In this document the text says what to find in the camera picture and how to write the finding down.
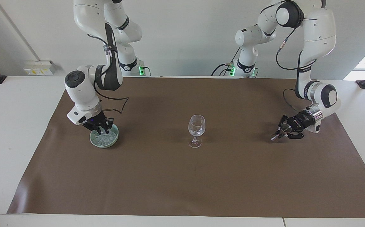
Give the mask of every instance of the wine glass base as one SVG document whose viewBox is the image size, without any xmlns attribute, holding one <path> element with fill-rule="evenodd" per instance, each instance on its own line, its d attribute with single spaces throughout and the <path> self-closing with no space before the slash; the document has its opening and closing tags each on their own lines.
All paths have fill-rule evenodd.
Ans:
<svg viewBox="0 0 365 227">
<path fill-rule="evenodd" d="M 192 148 L 199 148 L 202 145 L 202 140 L 201 139 L 197 139 L 196 142 L 190 141 L 188 143 L 188 145 Z"/>
</svg>

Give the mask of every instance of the clear glass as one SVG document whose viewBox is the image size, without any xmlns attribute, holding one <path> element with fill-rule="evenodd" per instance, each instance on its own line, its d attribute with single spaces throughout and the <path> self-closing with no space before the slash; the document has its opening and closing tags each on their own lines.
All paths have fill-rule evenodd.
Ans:
<svg viewBox="0 0 365 227">
<path fill-rule="evenodd" d="M 191 141 L 188 143 L 192 148 L 199 148 L 202 140 L 199 138 L 204 134 L 206 129 L 205 118 L 201 115 L 194 115 L 188 124 L 188 131 L 192 135 Z"/>
</svg>

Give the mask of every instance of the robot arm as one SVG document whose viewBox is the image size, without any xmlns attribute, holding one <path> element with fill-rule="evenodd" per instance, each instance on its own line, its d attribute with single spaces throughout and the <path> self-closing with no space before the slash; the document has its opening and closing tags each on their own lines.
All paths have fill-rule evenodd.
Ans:
<svg viewBox="0 0 365 227">
<path fill-rule="evenodd" d="M 304 129 L 318 133 L 321 121 L 336 112 L 341 105 L 333 85 L 310 78 L 312 63 L 328 55 L 335 47 L 335 19 L 332 11 L 325 9 L 325 4 L 324 0 L 273 0 L 262 10 L 257 25 L 236 34 L 241 53 L 235 60 L 235 76 L 249 77 L 258 57 L 256 45 L 273 40 L 277 26 L 293 29 L 302 26 L 304 29 L 305 42 L 296 69 L 298 78 L 295 92 L 298 98 L 310 100 L 313 104 L 292 118 L 283 116 L 273 139 L 284 136 L 303 138 Z"/>
<path fill-rule="evenodd" d="M 99 126 L 106 132 L 111 129 L 113 118 L 104 115 L 94 86 L 103 90 L 116 90 L 123 81 L 114 38 L 122 37 L 123 40 L 132 42 L 140 40 L 142 36 L 140 27 L 126 16 L 121 1 L 74 0 L 73 4 L 77 26 L 104 44 L 107 63 L 96 67 L 80 66 L 65 77 L 66 90 L 75 102 L 67 117 L 74 124 L 83 124 L 89 130 L 99 133 Z"/>
</svg>

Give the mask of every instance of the brown tabletop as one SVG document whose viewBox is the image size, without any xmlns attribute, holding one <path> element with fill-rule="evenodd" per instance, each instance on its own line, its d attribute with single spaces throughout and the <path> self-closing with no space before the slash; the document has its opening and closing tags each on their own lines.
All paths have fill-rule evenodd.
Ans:
<svg viewBox="0 0 365 227">
<path fill-rule="evenodd" d="M 125 78 L 111 148 L 66 114 L 64 93 L 8 213 L 365 218 L 365 165 L 336 115 L 321 133 L 271 143 L 291 79 Z M 288 92 L 289 102 L 309 104 Z M 123 101 L 103 99 L 104 108 Z M 198 149 L 192 115 L 206 119 Z"/>
</svg>

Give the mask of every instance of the table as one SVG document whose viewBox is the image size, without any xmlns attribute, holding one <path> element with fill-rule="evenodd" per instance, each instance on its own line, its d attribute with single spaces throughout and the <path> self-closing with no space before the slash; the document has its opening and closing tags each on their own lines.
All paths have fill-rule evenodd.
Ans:
<svg viewBox="0 0 365 227">
<path fill-rule="evenodd" d="M 354 82 L 324 81 L 333 84 L 342 99 L 338 117 L 365 162 L 365 90 Z M 5 214 L 33 153 L 42 138 L 63 93 L 63 77 L 9 77 L 0 85 L 0 214 Z M 285 219 L 286 226 L 365 225 L 365 220 Z M 201 217 L 114 217 L 71 215 L 0 215 L 0 225 L 36 223 L 78 225 L 101 223 L 120 226 L 284 226 L 282 218 L 201 218 Z"/>
</svg>

